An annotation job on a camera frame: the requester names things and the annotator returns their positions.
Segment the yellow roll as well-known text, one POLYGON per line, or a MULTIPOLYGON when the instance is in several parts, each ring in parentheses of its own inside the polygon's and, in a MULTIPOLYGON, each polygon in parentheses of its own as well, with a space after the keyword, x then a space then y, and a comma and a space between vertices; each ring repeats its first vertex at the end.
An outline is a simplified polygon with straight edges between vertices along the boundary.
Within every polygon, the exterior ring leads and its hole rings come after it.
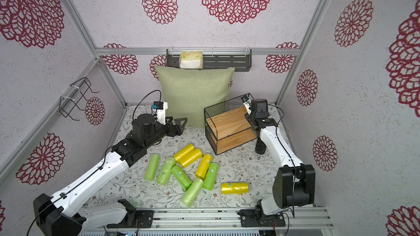
POLYGON ((249 192, 249 185, 246 182, 223 183, 222 194, 243 194, 249 192))
POLYGON ((188 154, 190 154, 192 151, 194 151, 195 147, 192 144, 188 144, 186 147, 184 147, 181 151, 176 153, 173 158, 176 160, 177 163, 180 163, 180 160, 186 157, 188 154))
POLYGON ((212 163, 213 156, 210 154, 205 154, 203 158, 201 159, 201 162, 199 164, 199 167, 195 173, 195 176, 197 178, 200 178, 202 180, 205 179, 208 168, 210 167, 210 164, 212 163))
POLYGON ((192 163, 194 163, 196 160, 200 159, 202 157, 202 152, 199 148, 195 148, 192 152, 190 152, 185 157, 181 158, 179 161, 179 164, 183 168, 187 168, 192 163))

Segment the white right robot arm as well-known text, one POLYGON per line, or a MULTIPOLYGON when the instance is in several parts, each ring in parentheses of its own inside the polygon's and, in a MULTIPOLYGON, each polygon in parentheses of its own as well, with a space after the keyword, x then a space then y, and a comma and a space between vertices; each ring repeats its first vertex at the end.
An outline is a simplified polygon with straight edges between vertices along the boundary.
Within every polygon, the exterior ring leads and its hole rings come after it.
POLYGON ((281 136, 280 121, 270 117, 267 100, 242 96, 241 101, 247 110, 245 119, 258 137, 256 153, 262 155, 268 150, 278 167, 271 196, 257 204, 259 216, 271 216, 289 207, 313 204, 315 169, 304 164, 281 136))

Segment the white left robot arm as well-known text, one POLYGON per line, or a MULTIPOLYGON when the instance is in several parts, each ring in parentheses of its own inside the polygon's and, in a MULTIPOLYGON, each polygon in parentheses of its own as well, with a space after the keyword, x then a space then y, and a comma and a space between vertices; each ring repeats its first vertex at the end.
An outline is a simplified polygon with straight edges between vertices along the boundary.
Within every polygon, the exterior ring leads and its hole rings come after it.
POLYGON ((107 149, 98 164, 53 195, 43 193, 33 201, 34 224, 45 236, 77 236, 108 225, 138 226, 137 209, 128 200, 97 208, 86 208, 84 204, 105 184, 145 156, 148 148, 166 136, 181 135, 187 121, 187 118, 173 117, 159 121, 152 114, 139 115, 132 121, 131 132, 107 149))

